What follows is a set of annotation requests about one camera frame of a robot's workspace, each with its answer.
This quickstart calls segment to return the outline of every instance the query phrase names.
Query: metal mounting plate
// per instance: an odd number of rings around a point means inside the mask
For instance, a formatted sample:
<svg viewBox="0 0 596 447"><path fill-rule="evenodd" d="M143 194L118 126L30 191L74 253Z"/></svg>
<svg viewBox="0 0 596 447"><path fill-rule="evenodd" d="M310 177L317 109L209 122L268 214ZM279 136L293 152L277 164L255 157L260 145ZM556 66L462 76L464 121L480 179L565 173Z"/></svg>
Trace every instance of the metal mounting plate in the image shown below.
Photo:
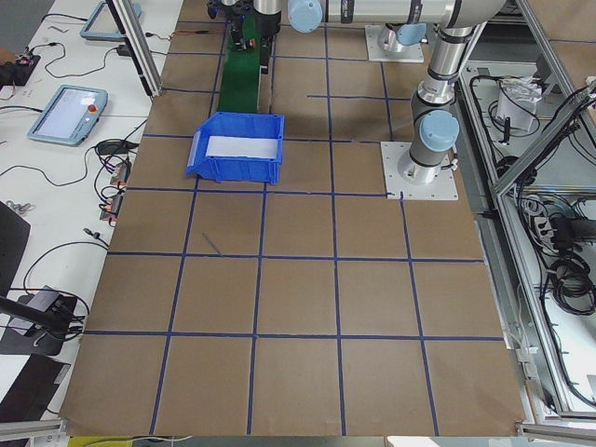
<svg viewBox="0 0 596 447"><path fill-rule="evenodd" d="M377 39L382 29L383 25L366 25L364 27L366 48L369 50L369 61L404 63L422 63L425 61L425 55L422 52L420 44L406 47L401 53L389 53L382 50L379 44L377 44Z"/></svg>
<svg viewBox="0 0 596 447"><path fill-rule="evenodd" d="M404 200L457 200L454 173L442 170L435 181L426 186L412 184L401 177L398 172L398 161L401 155L410 150L410 142L381 142L383 155L383 171L385 172L385 187L387 198ZM443 164L449 164L446 156Z"/></svg>

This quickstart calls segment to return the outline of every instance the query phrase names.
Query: cable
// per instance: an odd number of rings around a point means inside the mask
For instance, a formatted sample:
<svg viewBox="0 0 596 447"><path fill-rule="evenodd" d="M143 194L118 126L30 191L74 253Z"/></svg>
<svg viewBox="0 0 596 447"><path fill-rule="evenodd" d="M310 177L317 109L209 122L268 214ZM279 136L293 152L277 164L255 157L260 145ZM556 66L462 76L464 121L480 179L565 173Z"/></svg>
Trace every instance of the cable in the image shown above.
<svg viewBox="0 0 596 447"><path fill-rule="evenodd" d="M61 48L61 50L62 50L62 54L61 54L60 56L58 56L57 58L55 58L55 59L51 60L50 62L48 62L48 63L47 63L45 66L44 66L44 69L46 70L46 72L47 72L47 73L48 73L50 76L52 76L52 77L54 77L54 78L56 78L56 79L64 79L65 77L82 77L82 76L87 76L87 75L91 75L91 74L93 74L93 73L100 72L100 71L101 71L101 70L103 70L103 69L105 68L105 66L106 66L106 63L107 63L107 57L108 57L108 55L109 55L109 54L110 54L112 51L116 51L116 50L117 50L117 48L116 48L116 47L113 47L113 48L110 48L110 49L108 49L108 50L105 52L105 54L103 55L103 63L102 63L102 66L101 66L101 67L99 67L99 68L94 68L93 70L89 70L88 72L79 73L79 74L53 74L52 72L50 72L50 70L49 70L49 66L50 66L50 65L52 65L52 64L54 64L54 63L56 63L57 61L60 61L60 60L64 59L64 58L66 57L66 47L64 46L64 44L62 44L62 43L60 43L60 42L50 42L49 44L47 44L47 46L48 46L48 47L55 47L55 46L58 46L58 47L60 47L60 48Z"/></svg>
<svg viewBox="0 0 596 447"><path fill-rule="evenodd" d="M23 110L33 110L34 112L39 112L40 114L43 112L41 109L36 109L35 107L29 107L27 105L3 105L0 107L0 110L6 109L23 109Z"/></svg>
<svg viewBox="0 0 596 447"><path fill-rule="evenodd" d="M134 129L132 130L132 132L131 132L129 135L127 135L126 137L124 137L122 140L124 140L125 142L127 142L127 141L129 140L129 138L130 138L132 135L134 135L134 133L135 133L137 130L139 130L139 129L142 127L142 125L143 125L143 124L145 124L145 123L147 122L147 119L148 119L148 118L145 118L145 119L142 121L142 123L141 123L139 126L137 126L136 128L134 128Z"/></svg>
<svg viewBox="0 0 596 447"><path fill-rule="evenodd" d="M44 21L48 17L53 17L53 16L56 16L56 17L67 17L68 19L75 19L75 20L81 20L81 21L87 21L88 20L88 19L85 19L83 17L70 16L68 14L59 14L57 12L51 12L51 13L46 14L44 17L42 17L41 20L40 20L40 22L41 21Z"/></svg>
<svg viewBox="0 0 596 447"><path fill-rule="evenodd" d="M27 269L27 271L25 272L25 276L22 278L22 288L23 288L23 290L26 291L27 293L29 293L29 290L32 290L32 289L27 289L27 278L31 275L31 273L32 273L32 271L33 271L33 269L35 268L36 265L38 265L46 256L48 256L49 254L51 254L53 251L62 249L64 247L70 247L70 246L73 246L73 245L94 245L96 247L99 247L99 248L107 251L107 249L102 244L97 244L95 242L88 242L88 241L85 241L85 240L80 240L80 241L75 241L75 242L65 242L63 244L57 245L56 247L53 247L53 248L45 251Z"/></svg>
<svg viewBox="0 0 596 447"><path fill-rule="evenodd" d="M470 92L472 93L472 100L474 101L474 106L476 107L476 112L477 112L478 117L481 121L482 129L484 130L484 136L486 137L486 140L488 141L488 143L490 145L491 159L493 161L493 165L496 166L496 164L498 163L498 160L496 159L496 155L498 154L501 157L501 159L505 158L505 155L494 144L494 140L493 140L493 137L491 136L491 132L486 127L486 124L484 123L484 119L482 118L482 106L481 106L480 100L478 99L478 96L476 95L476 90L474 89L474 87L475 87L474 83L480 79L483 79L483 78L484 78L484 76L482 76L480 74L472 77L469 80L469 89L470 89Z"/></svg>
<svg viewBox="0 0 596 447"><path fill-rule="evenodd" d="M145 33L145 37L157 37L159 40L166 40L169 41L171 39L171 35L168 37L162 37L159 34L156 33Z"/></svg>
<svg viewBox="0 0 596 447"><path fill-rule="evenodd" d="M0 98L0 101L12 100L16 94L17 94L17 85L15 84L15 81L12 81L12 92L10 93L10 96L8 98Z"/></svg>
<svg viewBox="0 0 596 447"><path fill-rule="evenodd" d="M82 182L82 181L84 181L84 180L87 178L87 176L88 176L89 169L88 169L88 160L87 160L87 155L88 155L88 153L89 153L91 150L93 150L93 149L94 149L94 147L95 147L95 146L93 146L93 147L89 147L89 149L88 149L88 150L85 152L85 154L83 155L83 159L84 159L84 161L85 161L85 173L83 174L83 176L82 176L82 177L80 177L80 178L78 178L78 179L76 179L76 180L72 180L72 181L70 181L70 182L66 182L66 183L55 183L55 182L53 182L53 181L52 181L52 180L51 180L51 179L50 179L50 178L47 176L47 174L46 174L46 173L45 173L45 172L44 172L42 169L40 169L40 168L36 168L36 167L33 167L33 166L25 166L25 165L14 165L14 166L11 166L10 168L7 168L7 169L3 170L2 172L0 172L0 177L2 177L2 176L3 176L3 175L5 175L5 174L8 174L8 173L9 173L9 172L11 172L13 169L30 169L30 170L35 170L35 171L37 171L37 172L40 172L40 173L41 173L41 175L43 175L43 176L44 176L44 179L46 179L46 181L47 181L49 184L51 184L52 186L56 186L56 187L63 187L63 186L69 186L69 185L71 185L71 184L79 183L79 182Z"/></svg>

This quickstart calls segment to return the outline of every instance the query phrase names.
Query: blue plastic bin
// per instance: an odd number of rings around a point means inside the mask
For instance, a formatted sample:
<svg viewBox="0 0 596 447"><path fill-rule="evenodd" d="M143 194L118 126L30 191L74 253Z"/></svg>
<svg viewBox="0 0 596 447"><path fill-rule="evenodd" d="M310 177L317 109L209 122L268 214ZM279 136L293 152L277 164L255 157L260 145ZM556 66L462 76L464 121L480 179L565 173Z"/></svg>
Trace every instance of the blue plastic bin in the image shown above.
<svg viewBox="0 0 596 447"><path fill-rule="evenodd" d="M235 180L276 184L283 159L283 128L282 115L218 112L196 130L186 175L194 173L218 183ZM223 142L223 153L213 149L216 142Z"/></svg>

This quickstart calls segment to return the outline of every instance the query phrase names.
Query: brown cardboard surface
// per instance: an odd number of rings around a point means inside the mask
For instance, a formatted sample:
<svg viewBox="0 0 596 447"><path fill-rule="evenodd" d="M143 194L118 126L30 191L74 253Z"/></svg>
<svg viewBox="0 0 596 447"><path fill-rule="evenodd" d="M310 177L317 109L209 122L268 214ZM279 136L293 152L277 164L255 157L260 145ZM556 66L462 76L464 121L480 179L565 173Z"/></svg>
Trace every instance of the brown cardboard surface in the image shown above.
<svg viewBox="0 0 596 447"><path fill-rule="evenodd" d="M165 343L159 336L85 335L60 410L69 436L148 433Z"/></svg>
<svg viewBox="0 0 596 447"><path fill-rule="evenodd" d="M481 244L467 202L406 202L415 258L482 259Z"/></svg>
<svg viewBox="0 0 596 447"><path fill-rule="evenodd" d="M245 434L250 368L250 340L173 340L156 433Z"/></svg>
<svg viewBox="0 0 596 447"><path fill-rule="evenodd" d="M212 91L219 61L219 55L170 54L161 75L164 88Z"/></svg>
<svg viewBox="0 0 596 447"><path fill-rule="evenodd" d="M201 193L196 200L188 251L258 253L262 208L261 194Z"/></svg>
<svg viewBox="0 0 596 447"><path fill-rule="evenodd" d="M258 330L336 333L333 262L263 260Z"/></svg>
<svg viewBox="0 0 596 447"><path fill-rule="evenodd" d="M333 145L335 191L338 193L386 193L381 149L377 143L338 142Z"/></svg>
<svg viewBox="0 0 596 447"><path fill-rule="evenodd" d="M174 330L252 332L256 277L255 259L187 258Z"/></svg>
<svg viewBox="0 0 596 447"><path fill-rule="evenodd" d="M422 52L425 55L424 63L383 62L389 98L410 100L412 93L427 76L428 61L430 61L428 46L424 45Z"/></svg>
<svg viewBox="0 0 596 447"><path fill-rule="evenodd" d="M418 334L407 263L341 262L338 272L342 333Z"/></svg>
<svg viewBox="0 0 596 447"><path fill-rule="evenodd" d="M264 221L265 254L333 256L329 197L269 196Z"/></svg>
<svg viewBox="0 0 596 447"><path fill-rule="evenodd" d="M586 0L528 0L549 39L596 40L596 3Z"/></svg>
<svg viewBox="0 0 596 447"><path fill-rule="evenodd" d="M257 182L221 182L200 179L198 189L206 191L263 191L263 184Z"/></svg>
<svg viewBox="0 0 596 447"><path fill-rule="evenodd" d="M419 342L346 340L342 351L350 435L433 431Z"/></svg>
<svg viewBox="0 0 596 447"><path fill-rule="evenodd" d="M427 355L442 435L516 434L524 414L503 342L428 342Z"/></svg>
<svg viewBox="0 0 596 447"><path fill-rule="evenodd" d="M195 188L196 177L185 174L190 139L143 138L130 174L129 186L137 188Z"/></svg>
<svg viewBox="0 0 596 447"><path fill-rule="evenodd" d="M332 190L328 142L284 142L281 181L270 191L329 193Z"/></svg>
<svg viewBox="0 0 596 447"><path fill-rule="evenodd" d="M351 142L390 140L385 100L333 98L332 137Z"/></svg>
<svg viewBox="0 0 596 447"><path fill-rule="evenodd" d="M341 435L337 342L260 339L252 434Z"/></svg>
<svg viewBox="0 0 596 447"><path fill-rule="evenodd" d="M411 142L413 139L413 118L410 102L389 101L389 113L391 114L391 129L395 141Z"/></svg>
<svg viewBox="0 0 596 447"><path fill-rule="evenodd" d="M283 28L276 38L276 56L302 56L310 58L325 57L325 30L312 33L298 33L291 26Z"/></svg>
<svg viewBox="0 0 596 447"><path fill-rule="evenodd" d="M336 27L327 30L329 57L367 61L364 29L359 27Z"/></svg>
<svg viewBox="0 0 596 447"><path fill-rule="evenodd" d="M552 42L566 72L576 88L586 86L586 78L596 73L596 43Z"/></svg>
<svg viewBox="0 0 596 447"><path fill-rule="evenodd" d="M333 96L385 97L381 62L329 61L329 75Z"/></svg>
<svg viewBox="0 0 596 447"><path fill-rule="evenodd" d="M324 98L307 98L305 95L278 97L274 93L271 112L286 117L285 138L329 139L329 113Z"/></svg>
<svg viewBox="0 0 596 447"><path fill-rule="evenodd" d="M145 133L154 135L195 135L196 128L209 117L210 93L166 91L154 99Z"/></svg>
<svg viewBox="0 0 596 447"><path fill-rule="evenodd" d="M484 264L418 263L414 273L425 334L503 335Z"/></svg>
<svg viewBox="0 0 596 447"><path fill-rule="evenodd" d="M282 26L264 80L286 117L279 184L197 183L183 172L217 104L224 25L190 0L181 18L210 33L172 40L164 79L182 91L145 129L63 407L73 433L512 433L517 387L459 178L458 202L385 198L378 142L412 138L425 65L363 61L359 25Z"/></svg>
<svg viewBox="0 0 596 447"><path fill-rule="evenodd" d="M276 100L306 99L327 94L326 64L317 59L276 59L273 91Z"/></svg>
<svg viewBox="0 0 596 447"><path fill-rule="evenodd" d="M108 256L86 328L167 331L180 262L178 256Z"/></svg>
<svg viewBox="0 0 596 447"><path fill-rule="evenodd" d="M342 257L404 258L400 204L384 197L337 197L337 252Z"/></svg>
<svg viewBox="0 0 596 447"><path fill-rule="evenodd" d="M192 193L127 191L110 251L180 253Z"/></svg>

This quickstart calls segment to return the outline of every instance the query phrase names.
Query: green conveyor belt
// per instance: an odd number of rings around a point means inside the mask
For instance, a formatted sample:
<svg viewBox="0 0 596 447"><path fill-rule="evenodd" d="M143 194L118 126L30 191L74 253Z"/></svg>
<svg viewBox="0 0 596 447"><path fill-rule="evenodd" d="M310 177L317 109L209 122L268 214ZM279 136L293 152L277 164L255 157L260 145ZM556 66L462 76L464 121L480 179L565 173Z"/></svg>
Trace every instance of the green conveyor belt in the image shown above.
<svg viewBox="0 0 596 447"><path fill-rule="evenodd" d="M247 42L250 39L255 39L257 44L260 42L261 37L255 31L252 17L247 17L244 21L244 38ZM258 45L257 48L237 51L232 39L228 38L217 110L256 114L260 77Z"/></svg>

